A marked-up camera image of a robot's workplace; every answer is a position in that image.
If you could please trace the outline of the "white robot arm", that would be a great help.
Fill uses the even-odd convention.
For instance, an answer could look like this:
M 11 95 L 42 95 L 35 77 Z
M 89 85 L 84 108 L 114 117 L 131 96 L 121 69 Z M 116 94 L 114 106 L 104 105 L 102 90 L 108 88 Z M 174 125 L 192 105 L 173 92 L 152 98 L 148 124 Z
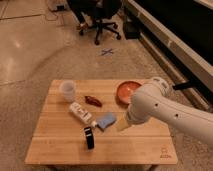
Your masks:
M 152 77 L 142 84 L 130 96 L 117 130 L 144 124 L 154 117 L 213 148 L 213 113 L 172 101 L 166 97 L 168 91 L 169 85 L 162 77 Z

